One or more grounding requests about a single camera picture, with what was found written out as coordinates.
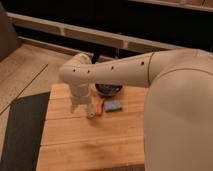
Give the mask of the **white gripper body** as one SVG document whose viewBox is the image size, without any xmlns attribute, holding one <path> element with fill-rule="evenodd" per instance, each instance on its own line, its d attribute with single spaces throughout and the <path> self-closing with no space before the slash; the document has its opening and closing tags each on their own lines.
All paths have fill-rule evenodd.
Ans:
<svg viewBox="0 0 213 171">
<path fill-rule="evenodd" d="M 70 98 L 73 104 L 83 105 L 91 102 L 91 91 L 88 83 L 79 85 L 69 85 Z"/>
</svg>

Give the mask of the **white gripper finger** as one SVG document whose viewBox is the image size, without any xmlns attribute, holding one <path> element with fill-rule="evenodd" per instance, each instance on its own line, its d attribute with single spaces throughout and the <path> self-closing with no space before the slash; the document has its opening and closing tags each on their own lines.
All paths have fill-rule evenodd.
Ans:
<svg viewBox="0 0 213 171">
<path fill-rule="evenodd" d="M 96 116 L 96 110 L 92 103 L 87 105 L 86 111 L 87 111 L 88 118 L 94 118 Z"/>
<path fill-rule="evenodd" d="M 74 113 L 74 110 L 75 110 L 74 105 L 71 105 L 71 106 L 70 106 L 70 113 Z"/>
</svg>

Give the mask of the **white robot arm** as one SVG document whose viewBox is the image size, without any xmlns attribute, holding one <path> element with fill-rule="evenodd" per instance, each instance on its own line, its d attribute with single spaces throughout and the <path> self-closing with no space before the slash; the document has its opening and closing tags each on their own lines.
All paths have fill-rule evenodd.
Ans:
<svg viewBox="0 0 213 171">
<path fill-rule="evenodd" d="M 213 53 L 159 51 L 93 64 L 79 53 L 60 79 L 76 104 L 90 101 L 91 83 L 145 87 L 146 171 L 213 171 Z"/>
</svg>

